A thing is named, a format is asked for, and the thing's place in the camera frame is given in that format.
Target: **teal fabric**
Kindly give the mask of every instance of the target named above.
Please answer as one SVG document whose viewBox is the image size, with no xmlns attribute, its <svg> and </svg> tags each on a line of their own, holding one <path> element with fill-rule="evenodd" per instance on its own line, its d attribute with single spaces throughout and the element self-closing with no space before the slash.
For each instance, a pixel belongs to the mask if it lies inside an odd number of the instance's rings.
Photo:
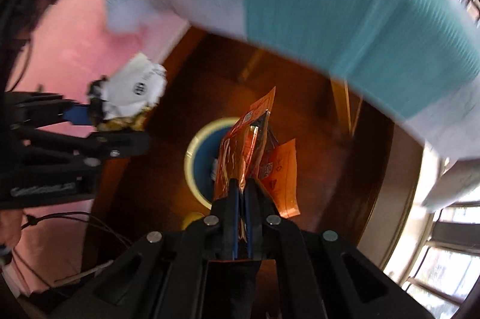
<svg viewBox="0 0 480 319">
<path fill-rule="evenodd" d="M 409 118 L 473 80 L 479 49 L 449 0 L 244 0 L 249 41 Z"/>
</svg>

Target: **metal bolt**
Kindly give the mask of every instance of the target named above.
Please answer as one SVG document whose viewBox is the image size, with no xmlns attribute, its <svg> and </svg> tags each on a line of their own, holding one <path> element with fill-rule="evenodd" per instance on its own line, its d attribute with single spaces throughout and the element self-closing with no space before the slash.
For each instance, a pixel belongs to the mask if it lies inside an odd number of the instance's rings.
<svg viewBox="0 0 480 319">
<path fill-rule="evenodd" d="M 83 160 L 83 163 L 85 163 L 87 166 L 90 166 L 90 167 L 97 167 L 97 166 L 100 166 L 100 159 L 97 159 L 97 158 L 85 158 Z"/>
<path fill-rule="evenodd" d="M 203 219 L 203 222 L 208 226 L 213 226 L 218 224 L 218 217 L 215 215 L 208 215 Z"/>
<path fill-rule="evenodd" d="M 323 233 L 323 239 L 328 242 L 334 242 L 338 239 L 338 234 L 335 231 L 327 230 Z"/>
<path fill-rule="evenodd" d="M 279 225 L 282 222 L 282 218 L 278 215 L 267 216 L 267 223 L 269 225 Z"/>
<path fill-rule="evenodd" d="M 147 240 L 150 243 L 157 243 L 162 240 L 162 233 L 159 233 L 158 231 L 152 231 L 147 234 Z"/>
</svg>

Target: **round bucket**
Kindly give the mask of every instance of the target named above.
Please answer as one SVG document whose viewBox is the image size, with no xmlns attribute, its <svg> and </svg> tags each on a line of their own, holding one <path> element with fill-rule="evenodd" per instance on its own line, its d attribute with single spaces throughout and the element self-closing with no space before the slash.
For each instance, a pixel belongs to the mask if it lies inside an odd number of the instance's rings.
<svg viewBox="0 0 480 319">
<path fill-rule="evenodd" d="M 218 158 L 220 142 L 237 121 L 238 118 L 226 117 L 207 124 L 193 137 L 185 154 L 183 168 L 188 187 L 208 209 L 212 208 L 213 163 Z"/>
</svg>

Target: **orange wrapper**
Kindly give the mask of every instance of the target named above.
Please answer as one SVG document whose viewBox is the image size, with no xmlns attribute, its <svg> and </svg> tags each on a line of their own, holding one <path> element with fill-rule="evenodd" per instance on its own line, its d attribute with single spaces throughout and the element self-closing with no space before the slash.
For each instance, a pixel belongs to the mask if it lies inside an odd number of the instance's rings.
<svg viewBox="0 0 480 319">
<path fill-rule="evenodd" d="M 251 104 L 249 110 L 222 139 L 213 200 L 227 195 L 231 178 L 238 179 L 240 191 L 243 191 L 246 178 L 257 176 L 274 97 L 275 88 Z"/>
<path fill-rule="evenodd" d="M 284 218 L 300 215 L 297 204 L 297 152 L 295 139 L 265 153 L 259 179 Z"/>
</svg>

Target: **person's hand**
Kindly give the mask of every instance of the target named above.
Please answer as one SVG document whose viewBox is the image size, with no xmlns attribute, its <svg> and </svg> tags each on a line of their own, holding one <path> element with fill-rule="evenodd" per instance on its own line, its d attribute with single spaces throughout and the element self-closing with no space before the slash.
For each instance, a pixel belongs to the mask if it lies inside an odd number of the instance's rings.
<svg viewBox="0 0 480 319">
<path fill-rule="evenodd" d="M 14 248 L 22 236 L 21 209 L 0 211 L 0 245 Z"/>
</svg>

